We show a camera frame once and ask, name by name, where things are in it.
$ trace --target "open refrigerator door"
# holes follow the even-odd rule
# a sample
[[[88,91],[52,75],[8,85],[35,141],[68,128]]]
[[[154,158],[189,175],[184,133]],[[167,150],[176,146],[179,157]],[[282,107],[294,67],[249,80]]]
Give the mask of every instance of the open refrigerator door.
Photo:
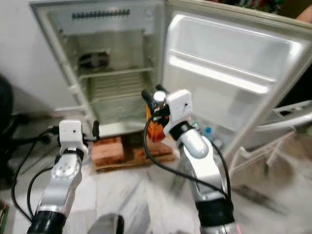
[[[312,27],[203,0],[167,7],[162,84],[190,90],[194,122],[233,155],[310,65]]]

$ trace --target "refrigerator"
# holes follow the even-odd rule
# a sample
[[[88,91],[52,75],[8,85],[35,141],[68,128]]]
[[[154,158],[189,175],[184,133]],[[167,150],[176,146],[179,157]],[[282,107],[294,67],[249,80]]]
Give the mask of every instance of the refrigerator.
[[[141,131],[143,89],[192,93],[192,122],[234,154],[312,62],[312,26],[204,0],[31,2],[68,91],[100,136]]]

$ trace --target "marble floor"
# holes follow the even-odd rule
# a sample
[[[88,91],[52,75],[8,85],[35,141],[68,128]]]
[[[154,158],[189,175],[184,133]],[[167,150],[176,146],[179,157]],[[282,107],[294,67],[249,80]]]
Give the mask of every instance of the marble floor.
[[[312,234],[312,161],[309,146],[297,136],[285,148],[269,171],[264,162],[234,174],[232,180],[234,216],[243,233]],[[16,155],[24,155],[27,147]],[[58,147],[39,145],[21,170],[16,187],[17,200],[26,210],[26,192],[31,177],[52,165]],[[11,161],[16,165],[20,157]],[[178,167],[178,161],[169,164]],[[88,160],[83,179],[64,227],[65,234],[86,234],[103,214],[115,213],[125,220],[125,234],[199,234],[199,220],[188,183],[149,166],[139,169],[95,173]],[[35,181],[33,210],[49,180],[44,173]],[[0,199],[11,204],[6,234],[26,233],[29,222],[12,205],[10,191]]]

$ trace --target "person's hand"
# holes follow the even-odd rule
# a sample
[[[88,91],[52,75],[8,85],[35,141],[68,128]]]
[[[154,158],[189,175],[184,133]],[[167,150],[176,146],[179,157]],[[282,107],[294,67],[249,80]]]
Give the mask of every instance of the person's hand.
[[[312,23],[312,5],[305,9],[298,17],[297,20]]]

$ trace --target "door shelf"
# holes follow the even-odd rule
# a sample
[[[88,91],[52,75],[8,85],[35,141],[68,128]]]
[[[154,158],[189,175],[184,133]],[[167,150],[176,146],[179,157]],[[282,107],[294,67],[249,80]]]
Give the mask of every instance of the door shelf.
[[[168,63],[178,69],[202,75],[258,95],[268,92],[276,79],[253,74],[238,68],[186,54],[174,49],[169,51]]]

